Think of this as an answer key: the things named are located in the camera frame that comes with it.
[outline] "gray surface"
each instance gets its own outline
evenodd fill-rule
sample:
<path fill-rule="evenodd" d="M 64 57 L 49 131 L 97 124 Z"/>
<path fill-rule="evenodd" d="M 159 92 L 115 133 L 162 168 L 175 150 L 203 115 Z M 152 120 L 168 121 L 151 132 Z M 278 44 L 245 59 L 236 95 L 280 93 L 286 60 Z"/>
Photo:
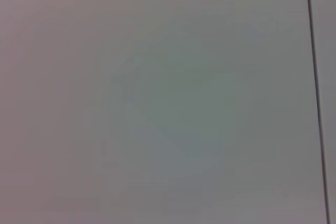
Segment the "gray surface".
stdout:
<path fill-rule="evenodd" d="M 307 0 L 47 3 L 60 18 L 2 58 L 7 171 L 35 172 L 2 211 L 326 222 Z"/>
<path fill-rule="evenodd" d="M 336 0 L 312 0 L 331 223 L 336 223 Z"/>

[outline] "white wall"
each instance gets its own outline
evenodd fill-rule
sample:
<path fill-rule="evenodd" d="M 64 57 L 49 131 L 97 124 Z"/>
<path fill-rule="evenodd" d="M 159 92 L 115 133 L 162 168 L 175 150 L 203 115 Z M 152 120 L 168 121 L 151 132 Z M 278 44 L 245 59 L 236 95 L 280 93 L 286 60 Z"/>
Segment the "white wall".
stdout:
<path fill-rule="evenodd" d="M 331 223 L 336 223 L 336 0 L 312 0 Z"/>
<path fill-rule="evenodd" d="M 24 11 L 0 51 L 3 213 L 326 222 L 307 0 L 34 0 Z"/>

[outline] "dark vertical line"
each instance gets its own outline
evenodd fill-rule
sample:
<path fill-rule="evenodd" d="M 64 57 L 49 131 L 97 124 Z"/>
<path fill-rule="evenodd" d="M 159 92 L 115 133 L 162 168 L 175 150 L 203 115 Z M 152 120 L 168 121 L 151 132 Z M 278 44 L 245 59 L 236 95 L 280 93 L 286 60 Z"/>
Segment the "dark vertical line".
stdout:
<path fill-rule="evenodd" d="M 325 206 L 326 206 L 326 213 L 325 214 L 326 214 L 326 217 L 327 217 L 327 224 L 330 224 L 331 223 L 330 222 L 330 208 L 329 208 L 328 182 L 327 182 L 326 159 L 325 159 L 326 155 L 325 155 L 325 151 L 324 151 L 324 137 L 323 137 L 323 127 L 322 127 L 322 116 L 321 116 L 320 87 L 319 87 L 318 68 L 317 68 L 317 59 L 316 59 L 316 46 L 315 46 L 315 36 L 314 36 L 313 13 L 312 13 L 312 7 L 311 7 L 311 0 L 308 0 L 308 12 L 309 12 L 311 48 L 312 48 L 313 65 L 314 65 L 317 114 L 318 114 L 319 133 L 320 133 L 324 202 L 325 202 Z"/>

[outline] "gray wall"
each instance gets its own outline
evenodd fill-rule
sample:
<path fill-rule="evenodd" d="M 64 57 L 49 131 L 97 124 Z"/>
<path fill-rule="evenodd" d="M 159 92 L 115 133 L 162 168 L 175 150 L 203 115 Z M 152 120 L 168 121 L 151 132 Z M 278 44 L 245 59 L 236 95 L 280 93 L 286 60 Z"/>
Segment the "gray wall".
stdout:
<path fill-rule="evenodd" d="M 2 212 L 326 222 L 307 0 L 7 1 Z"/>
<path fill-rule="evenodd" d="M 312 0 L 331 223 L 336 223 L 336 0 Z"/>

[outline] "plain surface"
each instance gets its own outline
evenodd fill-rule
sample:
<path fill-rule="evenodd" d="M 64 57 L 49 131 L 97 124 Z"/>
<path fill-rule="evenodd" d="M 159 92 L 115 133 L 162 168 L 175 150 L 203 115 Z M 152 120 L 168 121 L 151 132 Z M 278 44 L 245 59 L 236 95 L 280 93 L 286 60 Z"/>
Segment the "plain surface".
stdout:
<path fill-rule="evenodd" d="M 29 7 L 1 45 L 2 223 L 326 222 L 307 0 Z"/>
<path fill-rule="evenodd" d="M 336 223 L 336 0 L 311 0 L 331 223 Z"/>

